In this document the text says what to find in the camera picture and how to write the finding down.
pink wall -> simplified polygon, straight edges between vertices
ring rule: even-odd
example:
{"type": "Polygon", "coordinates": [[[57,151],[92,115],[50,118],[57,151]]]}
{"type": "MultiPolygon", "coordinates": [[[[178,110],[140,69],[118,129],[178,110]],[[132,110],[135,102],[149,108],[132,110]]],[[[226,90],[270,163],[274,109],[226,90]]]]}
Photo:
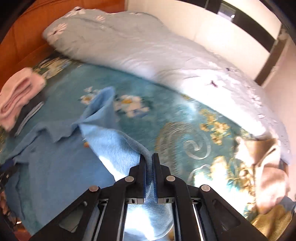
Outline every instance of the pink wall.
{"type": "Polygon", "coordinates": [[[296,46],[288,39],[286,51],[277,64],[276,71],[268,80],[265,91],[271,102],[271,108],[286,126],[291,151],[294,156],[289,167],[291,192],[296,193],[296,46]]]}

tan fabric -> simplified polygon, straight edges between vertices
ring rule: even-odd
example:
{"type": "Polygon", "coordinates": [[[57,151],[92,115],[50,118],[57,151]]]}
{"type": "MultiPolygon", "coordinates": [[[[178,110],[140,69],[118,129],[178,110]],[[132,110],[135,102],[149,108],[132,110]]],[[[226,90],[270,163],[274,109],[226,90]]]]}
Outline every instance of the tan fabric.
{"type": "Polygon", "coordinates": [[[290,211],[278,204],[274,206],[267,214],[259,214],[251,223],[262,233],[269,241],[276,241],[285,231],[292,214],[290,211]]]}
{"type": "Polygon", "coordinates": [[[236,158],[253,174],[257,211],[266,214],[290,191],[288,175],[279,169],[278,140],[254,141],[238,137],[237,142],[236,158]]]}

black stripe on wall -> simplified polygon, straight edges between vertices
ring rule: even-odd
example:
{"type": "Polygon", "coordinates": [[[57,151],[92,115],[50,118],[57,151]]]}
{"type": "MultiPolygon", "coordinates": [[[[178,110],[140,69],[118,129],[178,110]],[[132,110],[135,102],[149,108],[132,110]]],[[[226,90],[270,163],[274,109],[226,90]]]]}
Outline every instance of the black stripe on wall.
{"type": "MultiPolygon", "coordinates": [[[[204,7],[204,2],[206,2],[205,0],[181,1],[191,3],[199,7],[204,7]]],[[[269,32],[267,32],[259,23],[252,19],[249,15],[245,14],[243,11],[222,0],[208,0],[206,9],[217,14],[222,3],[235,9],[235,16],[232,20],[232,23],[240,27],[242,30],[246,31],[249,35],[256,39],[268,52],[270,52],[275,42],[275,39],[270,35],[269,32]]]]}

teal floral bedsheet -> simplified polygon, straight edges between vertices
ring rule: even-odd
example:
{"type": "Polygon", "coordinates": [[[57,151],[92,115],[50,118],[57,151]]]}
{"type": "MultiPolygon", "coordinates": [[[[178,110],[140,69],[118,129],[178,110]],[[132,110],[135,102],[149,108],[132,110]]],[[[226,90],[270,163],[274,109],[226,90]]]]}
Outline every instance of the teal floral bedsheet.
{"type": "MultiPolygon", "coordinates": [[[[114,109],[121,130],[158,152],[162,164],[190,185],[208,184],[247,217],[255,204],[254,187],[244,164],[235,159],[235,137],[251,138],[237,124],[188,96],[113,69],[82,64],[53,55],[34,68],[47,79],[47,102],[17,138],[2,132],[0,160],[40,121],[75,118],[101,89],[116,89],[114,109]]],[[[28,169],[18,188],[27,229],[40,229],[30,202],[28,169]]]]}

pink towel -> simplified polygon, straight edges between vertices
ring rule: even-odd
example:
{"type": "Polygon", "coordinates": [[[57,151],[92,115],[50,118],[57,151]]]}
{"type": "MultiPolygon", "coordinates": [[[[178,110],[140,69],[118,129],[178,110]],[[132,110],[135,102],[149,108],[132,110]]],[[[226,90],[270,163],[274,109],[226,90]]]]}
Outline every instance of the pink towel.
{"type": "Polygon", "coordinates": [[[9,132],[22,107],[45,86],[45,80],[31,68],[24,68],[6,81],[0,92],[0,125],[9,132]]]}

